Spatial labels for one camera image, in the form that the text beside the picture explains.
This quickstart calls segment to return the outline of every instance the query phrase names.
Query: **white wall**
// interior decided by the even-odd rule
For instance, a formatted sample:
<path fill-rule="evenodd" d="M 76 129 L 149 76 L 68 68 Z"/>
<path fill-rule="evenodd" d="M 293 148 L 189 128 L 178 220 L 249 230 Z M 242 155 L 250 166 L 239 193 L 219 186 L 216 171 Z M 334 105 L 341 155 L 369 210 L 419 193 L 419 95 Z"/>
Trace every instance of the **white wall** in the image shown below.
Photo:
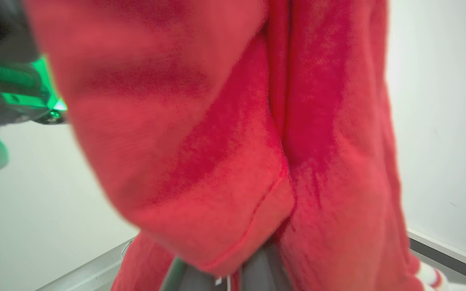
<path fill-rule="evenodd" d="M 67 125 L 0 130 L 0 291 L 34 291 L 131 239 Z"/>
<path fill-rule="evenodd" d="M 407 223 L 466 252 L 466 0 L 392 0 L 390 16 Z"/>

